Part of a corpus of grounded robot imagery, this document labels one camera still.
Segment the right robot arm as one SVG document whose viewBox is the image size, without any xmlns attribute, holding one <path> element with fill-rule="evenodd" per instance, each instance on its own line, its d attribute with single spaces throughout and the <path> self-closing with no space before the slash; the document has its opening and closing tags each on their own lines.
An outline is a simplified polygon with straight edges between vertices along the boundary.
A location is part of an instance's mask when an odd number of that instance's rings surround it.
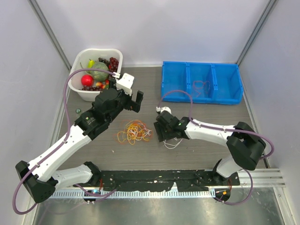
<svg viewBox="0 0 300 225">
<path fill-rule="evenodd" d="M 212 171 L 212 181 L 223 185 L 229 177 L 242 169 L 253 171 L 266 148 L 266 143 L 245 122 L 235 126 L 203 123 L 183 117 L 180 120 L 168 111 L 162 111 L 154 122 L 160 142 L 173 138 L 203 140 L 226 147 L 230 156 L 219 160 Z"/>
</svg>

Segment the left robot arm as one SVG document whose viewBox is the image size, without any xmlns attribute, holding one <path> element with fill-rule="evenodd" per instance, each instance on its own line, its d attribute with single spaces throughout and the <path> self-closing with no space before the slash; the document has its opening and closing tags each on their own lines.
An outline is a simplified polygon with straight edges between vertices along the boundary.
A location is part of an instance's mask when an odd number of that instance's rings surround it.
<svg viewBox="0 0 300 225">
<path fill-rule="evenodd" d="M 58 168 L 80 148 L 106 131 L 123 110 L 139 112 L 142 100 L 143 92 L 140 90 L 133 101 L 123 89 L 105 89 L 96 96 L 92 107 L 83 112 L 52 147 L 28 163 L 20 161 L 15 166 L 16 171 L 34 202 L 42 203 L 56 190 L 68 186 L 98 185 L 101 172 L 92 162 L 62 171 Z"/>
</svg>

